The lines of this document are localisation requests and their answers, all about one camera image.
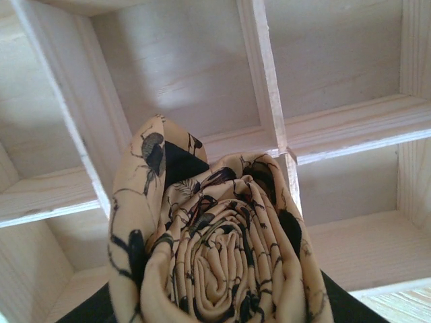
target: wood grain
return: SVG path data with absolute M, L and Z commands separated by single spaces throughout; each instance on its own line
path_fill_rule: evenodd
M 80 303 L 87 300 L 107 282 L 108 271 L 106 267 L 75 273 L 53 306 L 45 322 L 56 322 Z
M 72 274 L 45 222 L 0 229 L 0 312 L 8 322 L 44 322 Z
M 285 118 L 399 93 L 401 0 L 265 4 Z
M 397 208 L 431 235 L 431 139 L 399 146 Z
M 431 318 L 431 287 L 363 297 L 360 301 L 394 323 L 426 323 Z
M 288 153 L 280 155 L 277 159 L 280 165 L 281 172 L 283 173 L 284 180 L 288 185 L 289 192 L 298 208 L 300 214 L 302 215 L 302 204 L 300 197 L 300 185 L 298 181 L 298 173 L 296 171 L 296 162 L 292 156 Z
M 12 3 L 108 216 L 108 194 L 131 133 L 90 20 L 35 1 Z
M 100 208 L 83 168 L 20 180 L 0 194 L 0 227 Z
M 14 185 L 18 180 L 20 180 L 18 172 L 0 143 L 0 193 Z
M 431 1 L 403 0 L 400 93 L 431 99 Z
M 300 165 L 431 137 L 431 102 L 405 95 L 286 120 Z
M 144 3 L 145 0 L 38 0 L 78 15 L 100 15 Z
M 305 224 L 318 225 L 397 208 L 396 145 L 298 166 Z
M 92 18 L 132 132 L 160 113 L 197 138 L 259 125 L 233 0 L 149 0 Z
M 322 268 L 347 291 L 430 277 L 431 237 L 389 211 L 308 228 Z
M 101 209 L 46 220 L 76 271 L 108 263 L 108 219 Z
M 279 155 L 277 145 L 271 140 L 263 127 L 249 127 L 220 135 L 199 138 L 205 145 L 210 163 L 230 153 L 262 152 L 273 157 Z
M 0 19 L 0 57 L 0 141 L 18 174 L 29 178 L 80 166 L 59 103 L 16 15 Z
M 242 33 L 255 89 L 261 126 L 276 143 L 279 153 L 288 151 L 283 110 L 277 85 L 263 0 L 238 0 Z

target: folded fabric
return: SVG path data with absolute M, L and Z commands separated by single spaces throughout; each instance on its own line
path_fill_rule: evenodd
M 110 217 L 117 320 L 332 322 L 322 274 L 277 162 L 266 154 L 228 155 L 166 188 L 167 145 L 207 163 L 202 143 L 163 116 L 134 136 L 114 182 Z

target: fabric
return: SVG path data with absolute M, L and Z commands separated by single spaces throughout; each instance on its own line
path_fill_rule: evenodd
M 109 284 L 117 320 L 332 322 L 276 161 L 229 155 L 165 190 L 166 143 L 207 163 L 202 143 L 162 116 L 134 136 L 112 196 Z

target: wooden board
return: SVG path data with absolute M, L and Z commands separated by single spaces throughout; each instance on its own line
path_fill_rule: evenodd
M 80 303 L 92 296 L 108 282 L 106 267 L 88 269 L 75 273 L 53 306 L 46 323 L 54 323 Z
M 149 0 L 92 18 L 132 132 L 161 113 L 196 137 L 259 124 L 232 0 Z
M 298 163 L 431 137 L 431 102 L 388 96 L 286 120 Z
M 277 145 L 279 153 L 286 153 L 288 142 L 283 124 L 283 110 L 269 39 L 265 3 L 264 0 L 238 0 L 236 3 L 255 89 L 259 120 L 265 132 Z
M 0 229 L 0 312 L 44 322 L 73 269 L 45 222 Z
M 99 209 L 86 171 L 71 168 L 26 180 L 0 194 L 0 227 Z
M 108 195 L 131 134 L 90 20 L 35 1 L 12 3 L 109 216 Z
M 298 166 L 305 224 L 395 210 L 397 152 L 395 145 Z
M 80 166 L 48 79 L 15 15 L 0 19 L 0 57 L 0 142 L 20 176 Z
M 363 297 L 360 301 L 394 323 L 426 323 L 431 318 L 431 287 Z
M 401 0 L 266 7 L 285 118 L 399 93 Z
M 400 93 L 431 99 L 429 0 L 403 0 Z
M 80 15 L 100 15 L 109 11 L 130 7 L 145 0 L 38 0 Z
M 322 268 L 347 291 L 431 276 L 431 237 L 400 212 L 308 227 Z
M 0 193 L 14 185 L 18 180 L 20 180 L 18 172 L 0 143 Z
M 46 222 L 76 271 L 108 263 L 108 219 L 101 209 L 53 217 Z
M 431 236 L 431 139 L 399 146 L 397 208 Z

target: pine wood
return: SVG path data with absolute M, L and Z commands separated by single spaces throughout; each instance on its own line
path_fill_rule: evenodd
M 132 133 L 157 113 L 196 138 L 259 125 L 235 1 L 151 0 L 92 23 Z
M 0 142 L 22 178 L 80 166 L 48 77 L 9 1 L 0 3 L 10 6 L 0 7 Z
M 46 220 L 76 271 L 108 263 L 108 219 L 101 209 Z
M 100 208 L 83 168 L 20 180 L 0 194 L 0 227 Z
M 397 208 L 398 147 L 299 165 L 305 224 L 318 225 Z
M 39 2 L 71 13 L 92 16 L 144 3 L 145 0 L 39 0 Z
M 399 93 L 401 0 L 265 5 L 285 118 Z
M 58 101 L 67 129 L 92 179 L 100 205 L 131 133 L 88 18 L 29 0 L 13 0 Z
M 431 318 L 431 287 L 382 294 L 360 299 L 390 322 L 429 322 Z
M 44 322 L 73 269 L 45 222 L 0 229 L 0 312 Z
M 388 96 L 286 120 L 300 165 L 431 137 L 431 102 Z
M 53 306 L 46 323 L 53 323 L 85 301 L 108 282 L 106 267 L 75 273 Z
M 431 237 L 389 211 L 308 228 L 322 268 L 347 291 L 430 277 Z
M 296 162 L 289 153 L 285 153 L 284 155 L 279 156 L 277 158 L 277 162 L 280 165 L 286 184 L 289 187 L 290 194 L 292 195 L 292 198 L 299 212 L 302 214 L 302 205 L 301 205 L 298 173 L 296 171 Z
M 0 143 L 0 193 L 14 185 L 18 180 L 20 180 L 18 172 Z
M 399 146 L 397 208 L 431 236 L 431 139 Z
M 283 110 L 265 3 L 263 0 L 238 0 L 237 4 L 261 126 L 277 144 L 279 153 L 286 153 L 288 142 L 283 125 Z
M 431 99 L 431 2 L 403 0 L 400 92 Z

